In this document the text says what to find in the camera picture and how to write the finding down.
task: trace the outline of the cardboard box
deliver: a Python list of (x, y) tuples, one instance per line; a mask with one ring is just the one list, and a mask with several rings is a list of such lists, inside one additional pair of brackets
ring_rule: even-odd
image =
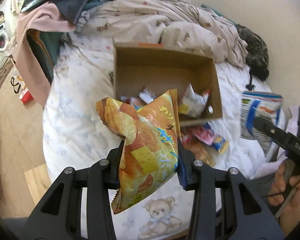
[[(222, 118), (219, 83), (213, 59), (161, 44), (115, 44), (114, 89), (118, 100), (121, 96), (138, 97), (143, 86), (157, 95), (168, 89), (178, 89), (180, 99), (189, 83), (198, 94), (210, 89), (210, 96), (200, 118), (180, 115), (180, 125), (198, 125)], [(212, 114), (208, 112), (208, 106), (212, 106)]]

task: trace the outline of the potato chip bag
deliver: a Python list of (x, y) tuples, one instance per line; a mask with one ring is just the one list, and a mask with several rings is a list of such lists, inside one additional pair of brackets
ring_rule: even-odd
[(111, 203), (114, 214), (140, 202), (174, 175), (180, 135), (177, 101), (173, 89), (139, 110), (112, 98), (97, 102), (104, 125), (125, 141), (120, 188)]
[(211, 167), (215, 165), (213, 159), (204, 148), (202, 142), (199, 141), (199, 139), (193, 138), (191, 141), (184, 144), (184, 148), (191, 151), (197, 160), (202, 160), (204, 163), (207, 163)]

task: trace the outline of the white snack bag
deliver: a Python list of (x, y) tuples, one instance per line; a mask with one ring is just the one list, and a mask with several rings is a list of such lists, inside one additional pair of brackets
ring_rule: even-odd
[(241, 96), (241, 138), (257, 140), (266, 156), (272, 139), (254, 128), (253, 120), (261, 116), (277, 126), (283, 97), (273, 93), (256, 91), (245, 91)]

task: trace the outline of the bed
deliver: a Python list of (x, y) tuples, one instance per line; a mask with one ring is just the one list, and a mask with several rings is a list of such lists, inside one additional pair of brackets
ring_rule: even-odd
[[(205, 48), (209, 47), (216, 61), (223, 118), (209, 124), (216, 133), (229, 140), (230, 146), (223, 155), (213, 155), (215, 168), (237, 167), (244, 176), (253, 178), (258, 166), (269, 161), (277, 150), (275, 145), (271, 145), (265, 156), (257, 141), (240, 138), (240, 95), (249, 83), (250, 75), (244, 61), (244, 41), (235, 34), (233, 24), (213, 12), (180, 0), (117, 0), (83, 12), (76, 31), (63, 37), (64, 45), (54, 68), (54, 80), (43, 114), (43, 151), (52, 182), (64, 168), (90, 167), (120, 143), (95, 111), (98, 100), (114, 96), (109, 77), (113, 70), (113, 39), (158, 43), (164, 40), (162, 36), (167, 35), (167, 28), (178, 22), (195, 24), (195, 28), (199, 26), (201, 36), (194, 39), (190, 47), (199, 52), (207, 52)], [(224, 43), (219, 46), (206, 42), (207, 35), (212, 35), (210, 33)], [(175, 45), (185, 46), (182, 42), (175, 42)], [(270, 92), (265, 82), (253, 79), (253, 84), (256, 91)], [(281, 111), (279, 127), (284, 126)], [(110, 201), (114, 194), (115, 191), (109, 191)], [(218, 193), (216, 201), (219, 209)], [(87, 237), (85, 202), (84, 193), (81, 230), (82, 236)], [(193, 193), (183, 191), (175, 175), (148, 198), (113, 215), (117, 239), (173, 237), (189, 227), (192, 202)], [(147, 233), (146, 224), (161, 221), (151, 218), (150, 205), (157, 209), (167, 207), (168, 212), (162, 219), (173, 218), (174, 223), (160, 233)]]

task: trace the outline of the tiled floor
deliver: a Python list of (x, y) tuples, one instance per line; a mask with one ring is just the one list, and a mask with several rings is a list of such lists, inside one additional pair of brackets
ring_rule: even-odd
[(28, 216), (34, 202), (24, 172), (45, 163), (42, 150), (43, 109), (35, 102), (24, 106), (10, 85), (0, 90), (0, 215)]

